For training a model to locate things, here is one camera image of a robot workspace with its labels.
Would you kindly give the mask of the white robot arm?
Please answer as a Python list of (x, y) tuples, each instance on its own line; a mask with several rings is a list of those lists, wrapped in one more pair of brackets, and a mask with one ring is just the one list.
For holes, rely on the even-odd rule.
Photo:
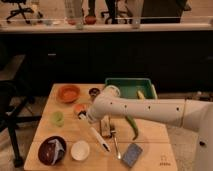
[(213, 102), (187, 99), (125, 99), (106, 86), (87, 110), (90, 123), (105, 115), (142, 118), (198, 132), (194, 171), (213, 171)]

